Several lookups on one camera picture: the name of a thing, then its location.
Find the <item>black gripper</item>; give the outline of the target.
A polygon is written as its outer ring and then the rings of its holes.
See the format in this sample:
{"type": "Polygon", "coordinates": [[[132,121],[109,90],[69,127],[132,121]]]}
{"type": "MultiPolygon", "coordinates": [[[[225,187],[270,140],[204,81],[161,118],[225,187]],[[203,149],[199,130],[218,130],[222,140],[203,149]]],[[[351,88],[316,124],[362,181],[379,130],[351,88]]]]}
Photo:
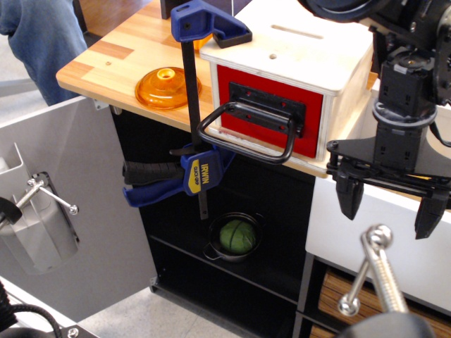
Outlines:
{"type": "Polygon", "coordinates": [[[418,151],[413,169],[391,168],[373,159],[376,139],[333,140],[327,143],[330,160],[327,173],[336,183],[340,210],[354,220],[364,193],[364,184],[419,196],[421,202],[415,220],[415,239],[431,236],[448,209],[450,158],[438,153],[428,142],[418,151]]]}

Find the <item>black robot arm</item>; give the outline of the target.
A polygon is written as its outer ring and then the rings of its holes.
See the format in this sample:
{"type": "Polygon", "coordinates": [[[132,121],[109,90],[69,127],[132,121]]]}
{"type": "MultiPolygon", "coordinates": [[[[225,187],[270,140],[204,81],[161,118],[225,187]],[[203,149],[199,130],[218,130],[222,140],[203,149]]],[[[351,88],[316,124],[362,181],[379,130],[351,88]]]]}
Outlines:
{"type": "Polygon", "coordinates": [[[417,239],[428,238],[450,209],[450,159],[428,142],[438,137],[438,109],[450,103],[449,1],[304,1],[315,16],[360,23],[373,35],[380,80],[372,108],[376,134],[329,141],[328,174],[342,213],[357,214],[364,185],[421,199],[417,239]]]}

